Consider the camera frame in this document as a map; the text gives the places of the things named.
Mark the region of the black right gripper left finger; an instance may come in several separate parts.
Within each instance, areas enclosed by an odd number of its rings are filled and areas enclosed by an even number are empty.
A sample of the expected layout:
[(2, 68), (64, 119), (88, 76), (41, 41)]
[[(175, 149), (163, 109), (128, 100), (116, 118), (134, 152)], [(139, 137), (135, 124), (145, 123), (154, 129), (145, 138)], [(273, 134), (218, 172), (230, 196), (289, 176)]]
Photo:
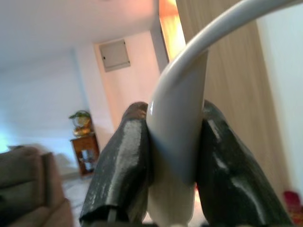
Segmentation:
[(141, 224), (153, 180), (147, 103), (132, 103), (101, 151), (79, 217), (81, 224)]

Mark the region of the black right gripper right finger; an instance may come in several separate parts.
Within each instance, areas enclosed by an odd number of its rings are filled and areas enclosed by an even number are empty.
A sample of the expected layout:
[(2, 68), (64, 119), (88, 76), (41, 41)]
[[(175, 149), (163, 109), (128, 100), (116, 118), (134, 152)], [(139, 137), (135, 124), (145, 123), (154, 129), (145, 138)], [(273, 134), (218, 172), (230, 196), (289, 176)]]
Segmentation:
[(196, 184), (211, 227), (293, 225), (251, 151), (210, 101), (203, 108)]

